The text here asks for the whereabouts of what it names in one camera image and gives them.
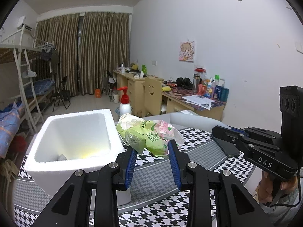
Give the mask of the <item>person's right hand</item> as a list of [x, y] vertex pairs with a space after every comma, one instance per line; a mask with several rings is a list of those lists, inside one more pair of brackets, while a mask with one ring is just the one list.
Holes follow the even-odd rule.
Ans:
[[[263, 171], [261, 181], [259, 182], [259, 186], [258, 186], [258, 193], [257, 193], [258, 201], [261, 203], [272, 202], [273, 188], [274, 188], [273, 181], [270, 179], [269, 174], [267, 172]], [[280, 184], [280, 189], [282, 191], [284, 191], [284, 193], [286, 195], [295, 191], [296, 188], [297, 188], [297, 178], [296, 177], [292, 177], [290, 180], [283, 181]]]

